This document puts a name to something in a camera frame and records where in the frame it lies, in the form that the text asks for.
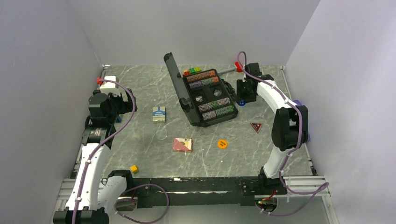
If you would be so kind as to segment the orange big blind button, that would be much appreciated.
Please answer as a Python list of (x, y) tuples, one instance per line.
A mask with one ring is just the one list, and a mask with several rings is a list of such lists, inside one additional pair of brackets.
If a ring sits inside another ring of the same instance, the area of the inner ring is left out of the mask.
[(227, 146), (228, 146), (228, 142), (227, 142), (225, 139), (220, 139), (220, 140), (218, 141), (218, 143), (217, 143), (217, 146), (218, 146), (220, 149), (226, 149)]

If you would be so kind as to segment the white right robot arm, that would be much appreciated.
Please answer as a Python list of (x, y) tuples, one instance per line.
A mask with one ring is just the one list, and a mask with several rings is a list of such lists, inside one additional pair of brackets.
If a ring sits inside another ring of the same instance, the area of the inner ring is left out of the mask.
[(248, 103), (260, 96), (275, 115), (271, 131), (274, 146), (258, 175), (258, 189), (264, 194), (282, 190), (283, 168), (288, 158), (308, 140), (308, 109), (291, 101), (272, 76), (261, 73), (258, 63), (236, 65), (245, 73), (245, 78), (237, 81), (238, 99)]

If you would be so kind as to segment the blue small blind button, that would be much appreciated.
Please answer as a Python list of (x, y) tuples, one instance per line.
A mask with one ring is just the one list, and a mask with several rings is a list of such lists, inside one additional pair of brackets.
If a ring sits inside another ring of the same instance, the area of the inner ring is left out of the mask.
[(245, 100), (239, 100), (239, 101), (237, 102), (237, 104), (238, 104), (239, 106), (245, 106), (245, 105), (246, 105), (246, 101), (245, 101)]

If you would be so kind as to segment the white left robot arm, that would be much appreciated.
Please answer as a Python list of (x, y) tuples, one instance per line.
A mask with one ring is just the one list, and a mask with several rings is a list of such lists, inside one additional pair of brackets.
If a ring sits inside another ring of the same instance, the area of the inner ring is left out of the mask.
[(128, 196), (134, 190), (132, 173), (115, 170), (102, 186), (101, 174), (110, 153), (115, 123), (119, 115), (134, 113), (135, 96), (127, 89), (119, 94), (95, 90), (89, 98), (89, 116), (82, 134), (81, 161), (75, 185), (62, 211), (55, 211), (55, 224), (107, 224), (118, 196)]

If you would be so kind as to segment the red triangular dealer button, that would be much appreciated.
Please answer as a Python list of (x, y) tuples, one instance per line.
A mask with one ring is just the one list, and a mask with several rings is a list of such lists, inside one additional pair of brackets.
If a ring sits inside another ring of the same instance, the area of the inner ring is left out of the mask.
[(250, 123), (250, 125), (256, 131), (256, 133), (259, 133), (263, 126), (263, 123)]

